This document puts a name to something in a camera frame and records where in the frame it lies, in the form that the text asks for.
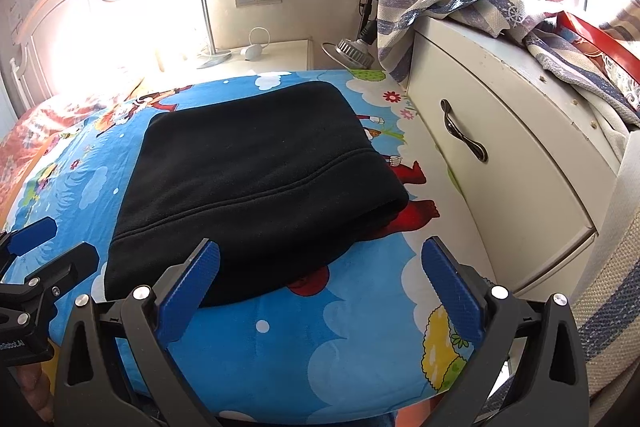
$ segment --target drawer handle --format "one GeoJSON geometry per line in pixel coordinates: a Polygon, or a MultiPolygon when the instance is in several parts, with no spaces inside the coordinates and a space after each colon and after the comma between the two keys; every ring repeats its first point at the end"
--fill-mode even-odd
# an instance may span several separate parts
{"type": "Polygon", "coordinates": [[[474,142],[473,140],[467,138],[462,131],[456,127],[456,124],[453,123],[449,113],[452,111],[451,104],[448,100],[440,100],[440,107],[444,112],[444,127],[447,128],[447,132],[459,140],[462,140],[471,152],[478,158],[482,163],[486,163],[489,159],[489,155],[486,152],[486,149],[481,143],[474,142]]]}

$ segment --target drawer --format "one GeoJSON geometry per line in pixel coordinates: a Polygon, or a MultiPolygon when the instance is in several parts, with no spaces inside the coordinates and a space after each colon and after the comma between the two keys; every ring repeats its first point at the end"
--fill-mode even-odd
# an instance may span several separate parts
{"type": "Polygon", "coordinates": [[[523,288],[516,297],[541,302],[546,302],[554,293],[570,297],[589,262],[595,239],[596,234],[591,235],[561,264],[523,288]]]}
{"type": "MultiPolygon", "coordinates": [[[[522,80],[514,74],[514,82],[522,80]]],[[[517,291],[560,263],[593,233],[558,166],[529,129],[477,77],[417,35],[408,94],[460,185],[497,282],[517,291]],[[481,162],[444,125],[440,101],[481,162]]]]}

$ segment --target bed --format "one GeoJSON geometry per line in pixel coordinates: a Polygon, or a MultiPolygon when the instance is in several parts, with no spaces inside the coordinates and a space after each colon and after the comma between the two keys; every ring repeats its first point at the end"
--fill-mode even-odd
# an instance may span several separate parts
{"type": "MultiPolygon", "coordinates": [[[[50,337],[60,343],[77,295],[104,300],[108,246],[150,118],[313,81],[333,84],[348,100],[409,193],[411,215],[288,287],[199,309],[169,350],[204,403],[233,419],[348,421],[446,390],[473,346],[456,332],[424,275],[420,247],[438,235],[460,263],[488,279],[494,274],[417,110],[379,71],[279,71],[162,91],[145,86],[53,114],[56,101],[46,102],[0,148],[0,219],[14,230],[50,216],[58,235],[18,259],[4,282],[22,283],[79,241],[97,248],[98,273],[57,302],[50,337]]],[[[135,389],[144,393],[126,344],[120,350],[135,389]]]]}

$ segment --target white cable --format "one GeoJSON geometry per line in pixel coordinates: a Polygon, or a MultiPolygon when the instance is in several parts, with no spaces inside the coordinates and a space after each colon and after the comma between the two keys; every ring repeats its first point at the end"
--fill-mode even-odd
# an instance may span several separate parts
{"type": "Polygon", "coordinates": [[[264,31],[267,32],[267,37],[268,37],[267,43],[265,45],[263,45],[263,46],[261,44],[263,49],[266,48],[269,44],[271,44],[271,34],[269,33],[269,30],[267,28],[263,28],[262,26],[256,26],[254,29],[252,29],[249,32],[249,45],[250,46],[254,44],[253,42],[251,42],[251,34],[254,32],[254,30],[264,30],[264,31]]]}

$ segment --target pink floral bedding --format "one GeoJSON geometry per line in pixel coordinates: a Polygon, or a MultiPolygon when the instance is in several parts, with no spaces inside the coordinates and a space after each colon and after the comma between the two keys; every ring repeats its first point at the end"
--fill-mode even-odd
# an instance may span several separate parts
{"type": "Polygon", "coordinates": [[[126,92],[78,97],[57,95],[28,110],[0,142],[0,215],[15,184],[20,182],[31,160],[46,140],[84,120],[91,113],[126,100],[136,84],[126,92]]]}

